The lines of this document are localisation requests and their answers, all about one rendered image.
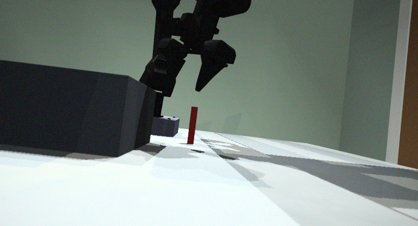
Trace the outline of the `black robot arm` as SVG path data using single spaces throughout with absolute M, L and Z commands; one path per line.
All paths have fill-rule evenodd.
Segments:
M 154 117 L 161 115 L 164 97 L 171 97 L 176 83 L 167 85 L 167 65 L 164 55 L 158 49 L 161 39 L 172 38 L 173 36 L 193 36 L 193 39 L 200 41 L 203 33 L 202 16 L 197 20 L 194 13 L 203 13 L 214 18 L 217 23 L 219 18 L 225 18 L 242 14 L 248 11 L 251 0 L 196 0 L 193 13 L 183 13 L 181 18 L 173 18 L 174 10 L 181 0 L 152 0 L 156 9 L 156 22 L 153 44 L 153 56 L 146 65 L 139 82 L 150 87 L 156 92 Z

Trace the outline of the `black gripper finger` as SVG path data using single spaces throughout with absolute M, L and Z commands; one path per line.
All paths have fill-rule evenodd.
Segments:
M 200 53 L 202 65 L 195 90 L 200 92 L 203 87 L 228 65 L 212 54 Z
M 167 65 L 167 85 L 172 85 L 186 60 L 169 52 L 168 50 L 160 50 L 166 59 Z

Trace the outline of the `dark red peg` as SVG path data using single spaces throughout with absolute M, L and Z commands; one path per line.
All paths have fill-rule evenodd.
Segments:
M 188 131 L 188 139 L 187 139 L 188 144 L 194 144 L 197 112 L 198 112 L 198 107 L 192 106 L 191 115 L 190 115 L 190 123 L 189 123 L 189 131 Z

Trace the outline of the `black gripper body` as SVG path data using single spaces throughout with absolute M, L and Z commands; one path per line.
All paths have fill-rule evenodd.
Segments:
M 193 36 L 181 36 L 178 42 L 173 38 L 161 39 L 158 45 L 160 50 L 168 50 L 169 52 L 184 59 L 187 54 L 200 53 L 212 54 L 225 62 L 226 64 L 234 64 L 236 58 L 235 49 L 225 43 L 223 40 L 213 40 L 214 34 L 219 33 L 217 21 L 203 13 L 194 13 L 197 20 L 198 16 L 202 16 L 203 21 L 203 33 L 200 41 L 193 39 Z

